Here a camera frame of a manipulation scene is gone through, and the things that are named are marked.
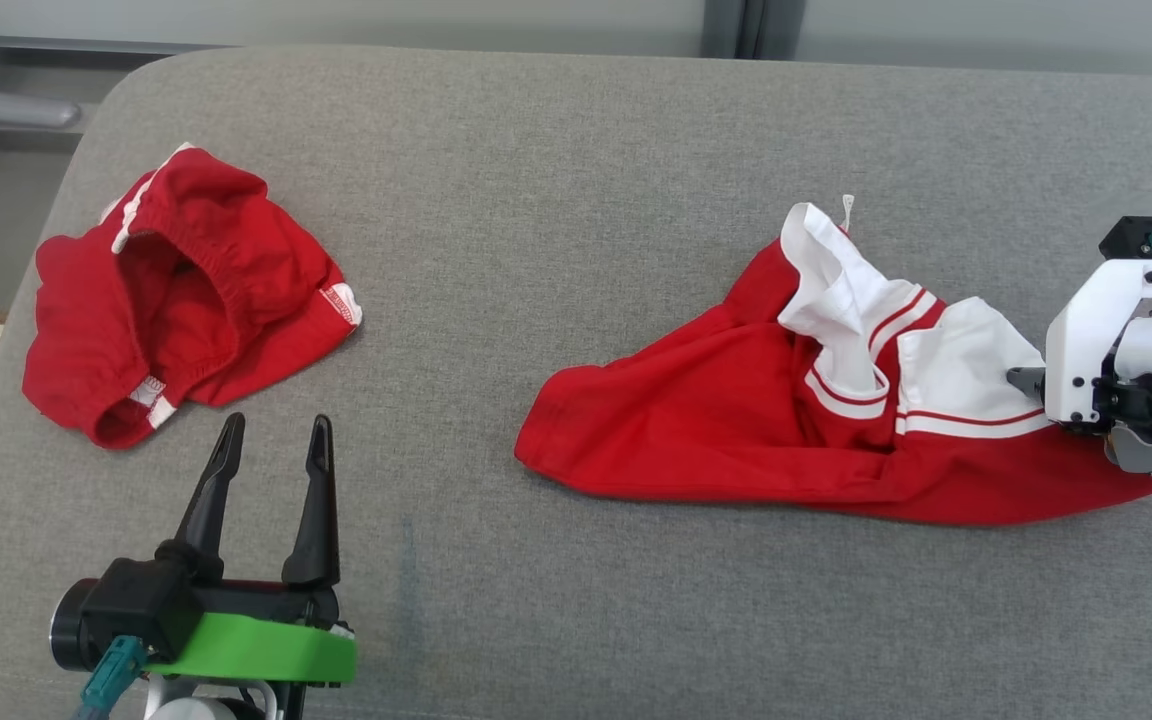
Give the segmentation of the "red shorts with white stripes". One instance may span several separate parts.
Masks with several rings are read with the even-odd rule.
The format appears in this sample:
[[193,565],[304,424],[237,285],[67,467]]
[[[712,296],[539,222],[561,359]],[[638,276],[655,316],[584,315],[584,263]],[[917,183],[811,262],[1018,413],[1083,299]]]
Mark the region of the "red shorts with white stripes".
[[333,353],[364,313],[268,184],[183,143],[77,237],[38,247],[23,393],[103,448],[223,407]]

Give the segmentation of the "red basketball jersey white trim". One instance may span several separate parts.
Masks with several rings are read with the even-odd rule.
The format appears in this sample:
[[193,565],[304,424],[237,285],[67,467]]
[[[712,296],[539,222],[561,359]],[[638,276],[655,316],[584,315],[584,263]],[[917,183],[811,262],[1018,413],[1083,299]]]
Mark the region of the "red basketball jersey white trim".
[[978,297],[884,276],[809,202],[726,300],[541,387],[515,455],[585,495],[1006,526],[1152,495],[1007,381],[1041,354]]

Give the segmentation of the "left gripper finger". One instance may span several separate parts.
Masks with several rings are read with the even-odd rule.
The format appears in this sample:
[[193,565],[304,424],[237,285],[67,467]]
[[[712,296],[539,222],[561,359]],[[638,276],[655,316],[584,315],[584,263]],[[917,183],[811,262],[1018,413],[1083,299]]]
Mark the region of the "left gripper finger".
[[223,420],[177,532],[156,548],[157,560],[179,562],[189,577],[205,585],[223,579],[219,546],[230,483],[241,468],[244,429],[244,414],[230,414]]
[[306,497],[282,582],[293,588],[333,588],[340,579],[338,473],[329,416],[314,416],[306,450]]

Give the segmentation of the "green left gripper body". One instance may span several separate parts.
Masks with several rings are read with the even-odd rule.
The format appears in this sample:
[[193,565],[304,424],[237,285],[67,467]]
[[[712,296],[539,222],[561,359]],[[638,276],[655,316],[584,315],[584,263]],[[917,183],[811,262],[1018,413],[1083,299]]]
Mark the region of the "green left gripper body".
[[164,676],[348,685],[358,646],[333,588],[225,579],[195,592],[204,616],[179,659],[147,664]]

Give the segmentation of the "grey partition post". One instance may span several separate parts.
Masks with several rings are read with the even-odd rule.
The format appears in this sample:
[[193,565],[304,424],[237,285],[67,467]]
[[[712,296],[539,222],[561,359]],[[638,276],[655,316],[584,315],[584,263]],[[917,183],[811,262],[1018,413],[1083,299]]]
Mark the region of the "grey partition post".
[[748,0],[704,0],[700,56],[744,59]]
[[795,58],[808,0],[763,0],[756,35],[759,59],[788,61]]

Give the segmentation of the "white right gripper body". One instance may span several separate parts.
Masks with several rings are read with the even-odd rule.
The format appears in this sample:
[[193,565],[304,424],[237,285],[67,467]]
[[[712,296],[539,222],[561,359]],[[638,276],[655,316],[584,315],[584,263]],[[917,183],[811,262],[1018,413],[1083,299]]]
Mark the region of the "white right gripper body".
[[1049,420],[1100,420],[1094,379],[1111,381],[1152,372],[1152,260],[1102,262],[1049,324],[1044,344],[1044,410]]

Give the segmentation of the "grey fabric sofa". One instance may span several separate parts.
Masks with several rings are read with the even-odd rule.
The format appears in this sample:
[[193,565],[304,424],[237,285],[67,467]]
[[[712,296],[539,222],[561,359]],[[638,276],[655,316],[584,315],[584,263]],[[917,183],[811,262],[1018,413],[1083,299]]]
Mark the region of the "grey fabric sofa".
[[180,143],[251,170],[364,328],[247,397],[229,577],[291,551],[335,429],[357,682],[310,720],[1152,720],[1152,497],[1002,530],[605,502],[513,446],[564,366],[721,301],[788,209],[1033,343],[1152,214],[1152,77],[238,47],[146,65],[45,236]]

